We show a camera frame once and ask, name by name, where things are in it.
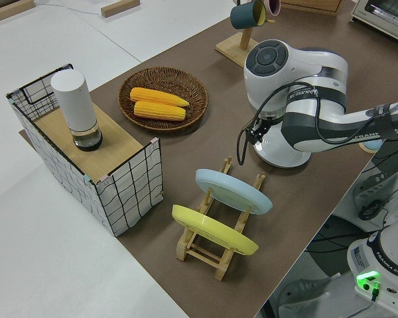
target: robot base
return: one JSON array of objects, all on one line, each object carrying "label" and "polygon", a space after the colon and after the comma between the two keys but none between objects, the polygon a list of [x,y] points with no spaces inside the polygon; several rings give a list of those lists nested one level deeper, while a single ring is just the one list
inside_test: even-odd
[{"label": "robot base", "polygon": [[253,145],[256,153],[266,163],[278,168],[296,168],[305,164],[311,153],[292,148],[281,134],[281,125],[272,126],[264,135],[263,142]]}]

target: table surface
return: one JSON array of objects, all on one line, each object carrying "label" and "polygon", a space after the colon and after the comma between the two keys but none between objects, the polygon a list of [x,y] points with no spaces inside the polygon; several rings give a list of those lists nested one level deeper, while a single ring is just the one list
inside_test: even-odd
[{"label": "table surface", "polygon": [[[350,22],[352,6],[344,3],[337,17],[285,10],[276,23],[252,34],[258,42],[277,38],[294,48],[324,47],[343,56],[349,62],[349,113],[398,101],[398,42]],[[243,69],[215,50],[234,33],[226,19],[92,91],[94,102],[140,143],[161,138],[164,201],[118,239],[190,317],[254,316],[371,158],[351,145],[313,154],[306,165],[284,170],[264,163],[249,147],[245,164],[239,166],[236,138],[254,111]],[[121,84],[155,66],[189,72],[207,87],[209,106],[197,127],[150,132],[122,115],[117,102]],[[196,208],[204,194],[195,184],[195,171],[219,170],[226,156],[234,160],[230,174],[245,182],[265,172],[261,191],[274,207],[266,215],[250,216],[243,233],[259,250],[253,256],[235,255],[219,282],[211,266],[194,258],[176,259],[182,227],[172,219],[171,207]],[[208,215],[228,225],[238,216],[218,203]]]}]

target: corn cob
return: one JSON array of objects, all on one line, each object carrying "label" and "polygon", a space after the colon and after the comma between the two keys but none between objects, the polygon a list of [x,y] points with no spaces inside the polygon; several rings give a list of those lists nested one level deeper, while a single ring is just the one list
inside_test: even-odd
[{"label": "corn cob", "polygon": [[152,101],[138,101],[134,104],[134,115],[163,121],[183,121],[186,109]]},{"label": "corn cob", "polygon": [[130,92],[130,100],[134,102],[152,101],[154,103],[162,103],[178,107],[188,106],[188,101],[185,101],[179,96],[143,87],[133,87]]}]

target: white container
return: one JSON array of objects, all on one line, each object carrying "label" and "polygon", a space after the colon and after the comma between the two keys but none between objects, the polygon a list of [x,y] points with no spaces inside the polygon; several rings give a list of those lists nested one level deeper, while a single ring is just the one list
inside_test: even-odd
[{"label": "white container", "polygon": [[52,76],[50,84],[75,145],[84,151],[98,149],[103,136],[84,75],[77,70],[62,70]]}]

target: wicker basket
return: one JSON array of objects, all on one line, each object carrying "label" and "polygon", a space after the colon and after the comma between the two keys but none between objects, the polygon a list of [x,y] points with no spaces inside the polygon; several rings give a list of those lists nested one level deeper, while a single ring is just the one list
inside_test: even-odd
[{"label": "wicker basket", "polygon": [[[162,121],[134,115],[130,92],[134,87],[157,89],[177,95],[189,102],[183,121]],[[156,67],[138,71],[125,80],[119,90],[119,108],[135,124],[152,131],[177,131],[195,123],[208,106],[208,92],[194,76],[176,68]]]}]

